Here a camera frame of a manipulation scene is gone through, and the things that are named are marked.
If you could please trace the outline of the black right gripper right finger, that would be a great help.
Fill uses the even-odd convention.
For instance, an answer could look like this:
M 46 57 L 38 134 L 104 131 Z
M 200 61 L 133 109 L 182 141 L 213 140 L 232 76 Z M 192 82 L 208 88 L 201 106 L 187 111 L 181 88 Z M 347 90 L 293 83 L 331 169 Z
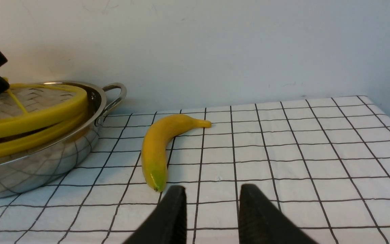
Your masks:
M 288 219 L 255 184 L 240 187 L 240 244 L 316 244 Z

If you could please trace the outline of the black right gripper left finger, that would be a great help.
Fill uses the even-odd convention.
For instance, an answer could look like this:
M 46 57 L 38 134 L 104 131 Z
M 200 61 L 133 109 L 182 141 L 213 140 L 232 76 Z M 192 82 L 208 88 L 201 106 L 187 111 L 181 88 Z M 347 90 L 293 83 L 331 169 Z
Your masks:
M 125 244 L 186 244 L 187 203 L 185 188 L 174 185 Z

